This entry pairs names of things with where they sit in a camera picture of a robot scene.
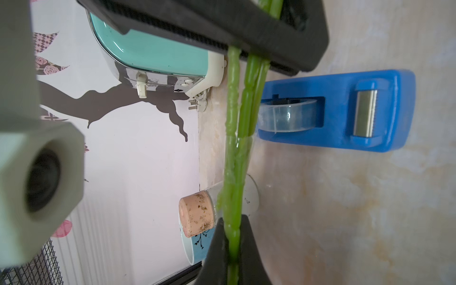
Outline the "blue tape dispenser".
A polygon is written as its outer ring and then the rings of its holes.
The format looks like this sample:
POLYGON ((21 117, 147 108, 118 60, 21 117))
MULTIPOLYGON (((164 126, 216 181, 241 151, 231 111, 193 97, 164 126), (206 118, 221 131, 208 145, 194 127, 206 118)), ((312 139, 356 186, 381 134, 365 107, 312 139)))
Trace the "blue tape dispenser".
POLYGON ((409 70, 270 81, 257 130, 277 143, 385 153, 405 145, 415 101, 409 70))

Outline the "pink flower bouquet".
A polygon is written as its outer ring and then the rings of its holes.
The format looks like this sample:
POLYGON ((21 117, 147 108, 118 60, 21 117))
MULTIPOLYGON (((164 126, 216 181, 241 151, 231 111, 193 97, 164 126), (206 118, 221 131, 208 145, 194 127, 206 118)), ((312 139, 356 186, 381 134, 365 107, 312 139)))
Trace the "pink flower bouquet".
POLYGON ((217 200, 217 209, 223 214, 224 234, 228 239, 228 284, 230 285, 236 285, 240 279, 239 248, 243 189, 261 96, 270 68, 269 59, 254 53, 249 54, 244 89, 240 91, 240 55, 240 48, 229 46, 224 181, 217 200))

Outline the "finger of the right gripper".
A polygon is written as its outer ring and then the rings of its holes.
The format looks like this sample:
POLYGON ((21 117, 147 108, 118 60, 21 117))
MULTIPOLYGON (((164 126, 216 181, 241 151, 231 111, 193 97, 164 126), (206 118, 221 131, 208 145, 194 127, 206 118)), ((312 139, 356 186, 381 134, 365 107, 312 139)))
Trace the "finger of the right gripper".
POLYGON ((279 19, 253 1, 82 1, 121 34, 136 30, 227 54, 241 49, 286 76, 313 71, 329 44, 322 1, 285 1, 279 19))

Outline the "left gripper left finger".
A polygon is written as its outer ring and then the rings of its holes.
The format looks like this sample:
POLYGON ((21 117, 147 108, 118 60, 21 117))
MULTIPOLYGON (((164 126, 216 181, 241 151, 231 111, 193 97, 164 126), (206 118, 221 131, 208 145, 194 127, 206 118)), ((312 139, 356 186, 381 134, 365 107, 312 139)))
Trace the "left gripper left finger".
POLYGON ((224 232, 224 220, 215 227, 207 257, 195 281, 196 285, 226 285, 228 281, 229 247, 224 232))

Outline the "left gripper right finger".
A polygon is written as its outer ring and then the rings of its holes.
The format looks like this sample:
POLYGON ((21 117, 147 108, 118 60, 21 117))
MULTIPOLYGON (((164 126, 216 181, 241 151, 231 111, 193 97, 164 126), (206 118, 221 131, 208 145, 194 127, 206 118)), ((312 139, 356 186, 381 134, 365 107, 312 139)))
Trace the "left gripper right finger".
POLYGON ((248 216, 242 215, 239 285, 272 285, 261 261, 248 216))

